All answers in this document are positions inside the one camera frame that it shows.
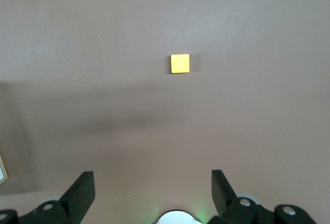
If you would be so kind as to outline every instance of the yellow cube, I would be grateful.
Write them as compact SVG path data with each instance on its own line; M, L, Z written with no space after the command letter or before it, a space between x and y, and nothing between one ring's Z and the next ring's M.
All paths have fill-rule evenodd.
M189 54L171 55L172 73L189 73Z

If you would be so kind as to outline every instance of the bolt head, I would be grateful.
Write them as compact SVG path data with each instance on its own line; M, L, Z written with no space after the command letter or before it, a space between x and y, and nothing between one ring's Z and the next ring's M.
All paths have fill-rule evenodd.
M289 207L289 206L284 206L282 208L282 210L284 211L284 213L286 213L287 215L295 215L295 211L293 208Z
M0 214L0 220L4 220L8 217L8 215L6 213L2 213Z
M251 206L251 203L248 199L243 198L243 199L239 200L239 202L242 206L245 206L245 207L250 207Z

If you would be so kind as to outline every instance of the green light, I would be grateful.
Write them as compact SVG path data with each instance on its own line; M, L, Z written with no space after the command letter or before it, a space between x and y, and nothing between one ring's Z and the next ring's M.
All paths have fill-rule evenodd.
M206 224L210 220L211 214L206 208L198 209L194 211L194 214L203 224Z

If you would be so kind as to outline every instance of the metal screw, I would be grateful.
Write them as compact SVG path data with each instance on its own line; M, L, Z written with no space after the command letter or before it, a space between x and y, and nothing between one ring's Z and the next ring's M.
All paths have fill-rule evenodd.
M283 209L284 213L286 213L288 215L295 215L294 209L289 206L284 206L282 209Z
M49 203L49 204L46 204L42 209L46 211L46 210L50 210L52 207L53 207L53 205L51 203Z
M245 207L250 207L251 206L250 201L248 199L243 198L243 199L239 200L239 202L240 202L241 205L243 205Z
M7 216L8 215L6 213L0 214L0 220L6 219Z

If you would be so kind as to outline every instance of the white object edge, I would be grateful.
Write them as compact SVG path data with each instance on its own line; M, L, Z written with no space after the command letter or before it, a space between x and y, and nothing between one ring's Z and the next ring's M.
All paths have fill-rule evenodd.
M202 224L184 211L169 211L161 216L156 224Z
M1 155L0 155L0 184L2 184L4 181L6 181L8 178L7 176L7 172L4 166L4 163L1 159Z

